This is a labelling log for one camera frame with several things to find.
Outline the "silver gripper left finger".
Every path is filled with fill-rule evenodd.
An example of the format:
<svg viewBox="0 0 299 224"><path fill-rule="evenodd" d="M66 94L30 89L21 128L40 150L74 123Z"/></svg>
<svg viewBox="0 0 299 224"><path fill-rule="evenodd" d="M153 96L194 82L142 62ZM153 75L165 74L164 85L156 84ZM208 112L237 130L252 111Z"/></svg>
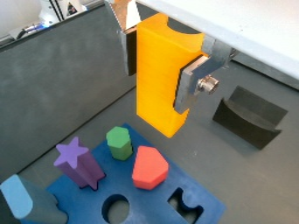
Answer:
<svg viewBox="0 0 299 224"><path fill-rule="evenodd" d="M117 24L125 74L136 73L136 25L141 22L136 0L104 0Z"/></svg>

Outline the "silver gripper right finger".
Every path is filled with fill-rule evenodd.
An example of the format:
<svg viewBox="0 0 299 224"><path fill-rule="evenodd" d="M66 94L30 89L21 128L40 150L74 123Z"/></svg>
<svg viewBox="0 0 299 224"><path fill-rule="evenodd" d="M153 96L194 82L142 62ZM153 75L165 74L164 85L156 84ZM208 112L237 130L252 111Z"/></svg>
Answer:
<svg viewBox="0 0 299 224"><path fill-rule="evenodd" d="M201 50L202 53L180 71L172 104L180 114L192 107L200 92L214 92L218 81L212 77L212 73L222 68L236 55L236 50L229 45L209 36L202 40Z"/></svg>

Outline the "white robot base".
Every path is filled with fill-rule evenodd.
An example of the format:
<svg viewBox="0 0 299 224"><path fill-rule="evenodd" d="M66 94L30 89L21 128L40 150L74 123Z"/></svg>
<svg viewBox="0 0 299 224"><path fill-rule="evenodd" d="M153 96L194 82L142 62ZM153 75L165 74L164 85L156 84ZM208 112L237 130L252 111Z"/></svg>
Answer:
<svg viewBox="0 0 299 224"><path fill-rule="evenodd" d="M38 3L38 15L36 19L30 19L21 25L8 30L6 36L12 40L20 39L22 36L30 35L61 21L77 16L88 9L81 0L33 0Z"/></svg>

